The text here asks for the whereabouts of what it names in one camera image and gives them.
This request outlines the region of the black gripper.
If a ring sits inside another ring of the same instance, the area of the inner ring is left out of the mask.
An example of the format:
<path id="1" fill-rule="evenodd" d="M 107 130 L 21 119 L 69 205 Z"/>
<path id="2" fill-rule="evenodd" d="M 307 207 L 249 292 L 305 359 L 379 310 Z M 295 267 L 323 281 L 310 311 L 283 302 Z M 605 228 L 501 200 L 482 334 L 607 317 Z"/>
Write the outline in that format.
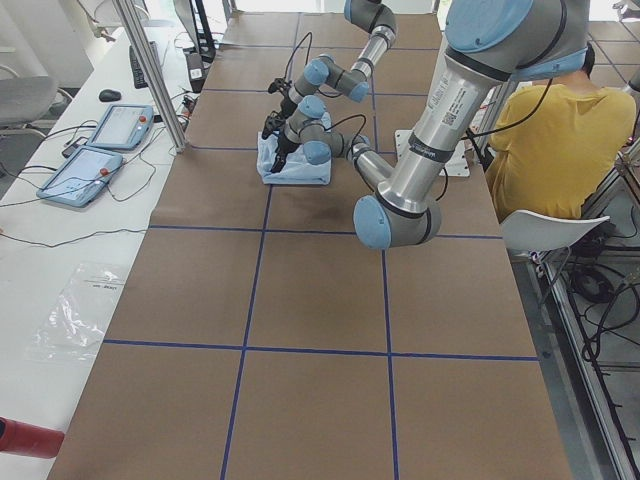
<path id="1" fill-rule="evenodd" d="M 297 90 L 293 86 L 293 82 L 286 80 L 284 77 L 275 78 L 268 87 L 268 93 L 274 94 L 276 92 L 282 95 L 278 115 L 282 118 L 291 117 L 299 103 Z"/>
<path id="2" fill-rule="evenodd" d="M 277 174 L 285 167 L 287 156 L 295 152 L 300 146 L 300 140 L 289 128 L 287 120 L 279 112 L 271 112 L 264 121 L 262 139 L 267 140 L 273 135 L 277 137 L 277 149 L 270 172 Z"/>

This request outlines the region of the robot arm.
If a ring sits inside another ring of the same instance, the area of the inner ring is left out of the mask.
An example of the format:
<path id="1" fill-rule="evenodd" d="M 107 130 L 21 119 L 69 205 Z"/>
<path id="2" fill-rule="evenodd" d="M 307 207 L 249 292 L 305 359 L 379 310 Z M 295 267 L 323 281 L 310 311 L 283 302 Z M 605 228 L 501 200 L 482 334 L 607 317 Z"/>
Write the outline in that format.
<path id="1" fill-rule="evenodd" d="M 441 214 L 430 189 L 452 157 L 489 90 L 510 80 L 539 80 L 577 69 L 586 52 L 589 5 L 585 1 L 455 1 L 447 19 L 433 80 L 420 119 L 388 164 L 358 134 L 326 128 L 318 92 L 329 86 L 353 101 L 363 100 L 376 64 L 397 37 L 392 10 L 379 1 L 349 1 L 345 18 L 369 39 L 350 69 L 321 55 L 294 82 L 277 79 L 278 110 L 263 133 L 275 136 L 273 171 L 302 150 L 313 164 L 347 159 L 371 188 L 353 213 L 359 240 L 369 248 L 419 245 L 431 240 Z"/>
<path id="2" fill-rule="evenodd" d="M 306 96 L 314 96 L 323 86 L 355 102 L 362 101 L 369 92 L 369 81 L 384 53 L 397 38 L 397 22 L 393 11 L 380 1 L 347 1 L 344 17 L 352 25 L 368 34 L 368 40 L 353 64 L 345 68 L 329 54 L 309 60 L 298 77 L 276 78 L 269 93 L 282 95 L 279 108 L 266 117 L 266 123 L 278 129 L 291 117 Z"/>

